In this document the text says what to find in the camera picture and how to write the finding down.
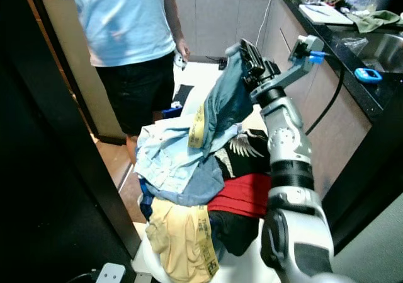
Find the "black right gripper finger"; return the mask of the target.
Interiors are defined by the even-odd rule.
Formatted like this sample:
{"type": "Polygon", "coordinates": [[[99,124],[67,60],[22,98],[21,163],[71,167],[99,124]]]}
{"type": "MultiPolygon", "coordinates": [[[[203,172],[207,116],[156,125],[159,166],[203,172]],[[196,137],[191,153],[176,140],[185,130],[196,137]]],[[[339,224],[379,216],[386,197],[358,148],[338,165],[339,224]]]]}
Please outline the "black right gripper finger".
{"type": "Polygon", "coordinates": [[[264,57],[256,45],[247,41],[247,63],[249,65],[264,65],[264,57]]]}
{"type": "Polygon", "coordinates": [[[259,50],[245,38],[239,42],[240,57],[247,73],[259,73],[259,50]]]}

